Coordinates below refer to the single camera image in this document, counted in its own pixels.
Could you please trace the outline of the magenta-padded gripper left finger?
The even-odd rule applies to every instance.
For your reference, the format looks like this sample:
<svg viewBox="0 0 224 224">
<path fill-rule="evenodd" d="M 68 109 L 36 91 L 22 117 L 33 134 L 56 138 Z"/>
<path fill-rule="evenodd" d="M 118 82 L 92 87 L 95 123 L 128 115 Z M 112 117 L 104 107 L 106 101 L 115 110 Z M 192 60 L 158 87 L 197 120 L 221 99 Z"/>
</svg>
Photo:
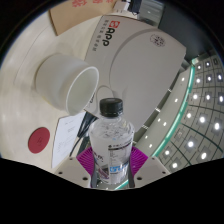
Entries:
<svg viewBox="0 0 224 224">
<path fill-rule="evenodd" d="M 69 157 L 56 170 L 55 174 L 84 188 L 94 186 L 95 161 L 92 148 L 89 147 L 76 157 Z"/>
</svg>

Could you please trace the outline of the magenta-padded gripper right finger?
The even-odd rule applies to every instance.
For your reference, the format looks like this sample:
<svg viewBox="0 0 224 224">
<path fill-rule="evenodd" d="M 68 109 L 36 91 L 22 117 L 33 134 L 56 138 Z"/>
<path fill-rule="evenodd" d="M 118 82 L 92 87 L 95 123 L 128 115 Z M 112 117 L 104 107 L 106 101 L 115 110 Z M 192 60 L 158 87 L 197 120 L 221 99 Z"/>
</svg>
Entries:
<svg viewBox="0 0 224 224">
<path fill-rule="evenodd" d="M 148 157 L 138 148 L 132 148 L 128 168 L 130 188 L 143 187 L 169 174 L 157 157 Z"/>
</svg>

